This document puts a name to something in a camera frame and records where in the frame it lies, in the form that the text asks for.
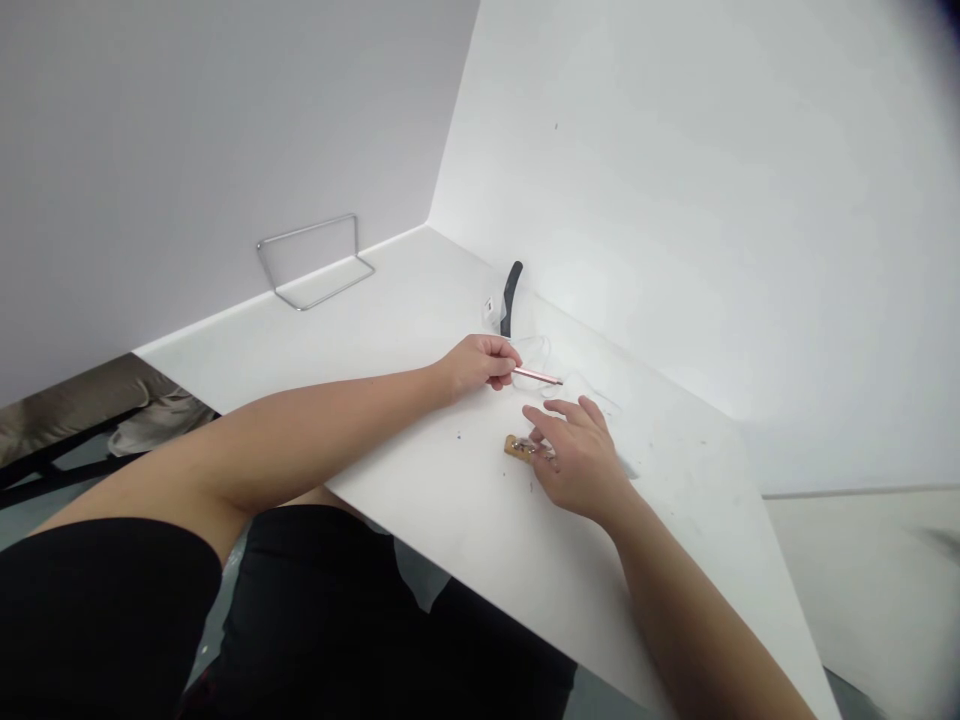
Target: pink pencil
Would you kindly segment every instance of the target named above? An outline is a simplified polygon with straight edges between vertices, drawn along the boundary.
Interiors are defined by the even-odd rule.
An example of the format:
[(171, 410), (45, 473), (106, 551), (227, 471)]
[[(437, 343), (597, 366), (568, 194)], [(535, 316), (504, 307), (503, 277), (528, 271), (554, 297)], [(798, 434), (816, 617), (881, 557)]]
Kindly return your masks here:
[(517, 375), (525, 375), (526, 377), (532, 377), (534, 380), (539, 380), (540, 382), (550, 383), (551, 385), (563, 385), (563, 380), (560, 378), (555, 378), (551, 375), (544, 375), (543, 373), (538, 373), (536, 370), (527, 370), (526, 368), (514, 368), (513, 371)]

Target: left hand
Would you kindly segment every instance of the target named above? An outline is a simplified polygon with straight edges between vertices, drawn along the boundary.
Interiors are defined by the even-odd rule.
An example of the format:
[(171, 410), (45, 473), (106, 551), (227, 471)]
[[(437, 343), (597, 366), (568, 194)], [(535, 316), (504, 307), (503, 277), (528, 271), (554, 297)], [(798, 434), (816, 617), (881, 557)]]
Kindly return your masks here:
[(523, 364), (510, 342), (498, 335), (467, 335), (456, 347), (434, 363), (449, 389), (453, 405), (484, 384), (503, 390), (511, 383), (510, 373)]

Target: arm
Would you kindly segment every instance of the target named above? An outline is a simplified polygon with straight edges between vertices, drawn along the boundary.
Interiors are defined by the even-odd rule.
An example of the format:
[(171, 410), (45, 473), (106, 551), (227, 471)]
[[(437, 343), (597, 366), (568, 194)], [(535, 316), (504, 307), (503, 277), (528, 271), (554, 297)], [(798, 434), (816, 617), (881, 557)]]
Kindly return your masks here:
[(199, 535), (223, 562), (251, 517), (484, 383), (502, 389), (519, 364), (505, 339), (471, 335), (425, 368), (270, 395), (131, 463), (34, 533), (96, 518), (163, 520)]
[(550, 441), (556, 460), (534, 454), (534, 470), (558, 506), (610, 535), (627, 578), (633, 613), (677, 714), (682, 718), (814, 716), (750, 628), (636, 493), (617, 460), (603, 413), (551, 400), (546, 415), (523, 414), (531, 439)]

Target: small circuit board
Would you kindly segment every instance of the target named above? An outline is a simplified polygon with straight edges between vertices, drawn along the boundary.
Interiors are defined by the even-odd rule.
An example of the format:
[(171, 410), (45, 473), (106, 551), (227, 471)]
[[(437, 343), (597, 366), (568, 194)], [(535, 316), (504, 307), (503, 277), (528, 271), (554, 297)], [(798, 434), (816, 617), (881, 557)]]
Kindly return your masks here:
[(531, 465), (530, 456), (537, 446), (529, 438), (518, 438), (516, 435), (507, 435), (506, 442), (503, 443), (503, 451), (518, 460), (523, 460)]

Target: hand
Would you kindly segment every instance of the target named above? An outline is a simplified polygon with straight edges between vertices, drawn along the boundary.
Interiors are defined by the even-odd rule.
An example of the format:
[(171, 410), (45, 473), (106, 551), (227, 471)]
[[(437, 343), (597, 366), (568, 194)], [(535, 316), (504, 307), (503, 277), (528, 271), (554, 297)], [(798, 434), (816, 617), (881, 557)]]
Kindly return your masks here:
[(512, 380), (510, 373), (523, 364), (520, 355), (506, 338), (497, 335), (467, 335), (456, 347), (434, 363), (449, 390), (453, 405), (484, 383), (503, 390)]
[[(624, 502), (639, 496), (620, 465), (603, 413), (583, 395), (579, 405), (548, 400), (543, 406), (566, 420), (523, 407), (536, 426), (530, 439), (537, 443), (532, 456), (537, 480), (554, 505), (606, 526)], [(556, 453), (552, 460), (544, 454), (544, 438)]]

